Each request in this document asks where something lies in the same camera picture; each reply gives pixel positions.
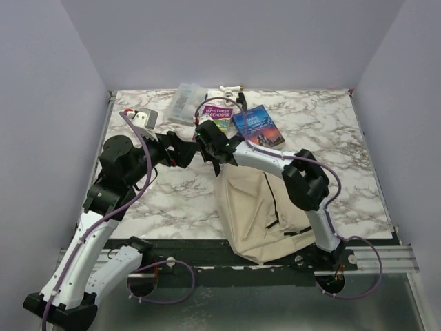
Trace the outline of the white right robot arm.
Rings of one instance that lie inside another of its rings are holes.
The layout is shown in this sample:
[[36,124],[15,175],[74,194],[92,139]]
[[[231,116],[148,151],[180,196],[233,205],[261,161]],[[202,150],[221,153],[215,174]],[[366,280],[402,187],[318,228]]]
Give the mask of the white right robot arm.
[[314,265],[340,265],[345,245],[325,212],[329,178],[310,151],[229,138],[210,120],[196,127],[196,140],[216,166],[216,209],[234,254],[263,264],[314,245]]

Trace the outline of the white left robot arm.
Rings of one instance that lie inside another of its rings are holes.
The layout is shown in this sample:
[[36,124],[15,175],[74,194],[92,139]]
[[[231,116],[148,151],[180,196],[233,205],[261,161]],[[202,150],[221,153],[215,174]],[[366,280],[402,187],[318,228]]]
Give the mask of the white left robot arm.
[[39,291],[29,294],[24,308],[41,317],[41,328],[49,325],[63,330],[88,330],[105,296],[132,272],[158,271],[159,260],[153,245],[130,237],[99,270],[97,260],[110,236],[118,228],[127,209],[138,201],[152,183],[152,172],[162,163],[186,168],[199,149],[195,142],[183,141],[168,132],[157,139],[137,136],[137,148],[125,135],[109,138],[99,155],[101,171],[89,188],[83,213],[56,271]]

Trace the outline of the beige canvas student backpack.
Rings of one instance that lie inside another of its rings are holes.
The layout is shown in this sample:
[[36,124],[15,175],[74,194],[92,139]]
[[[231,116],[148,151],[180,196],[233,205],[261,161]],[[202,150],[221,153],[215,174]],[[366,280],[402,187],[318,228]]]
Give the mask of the beige canvas student backpack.
[[304,211],[289,200],[285,184],[272,174],[224,165],[214,197],[223,233],[234,254],[262,264],[315,243]]

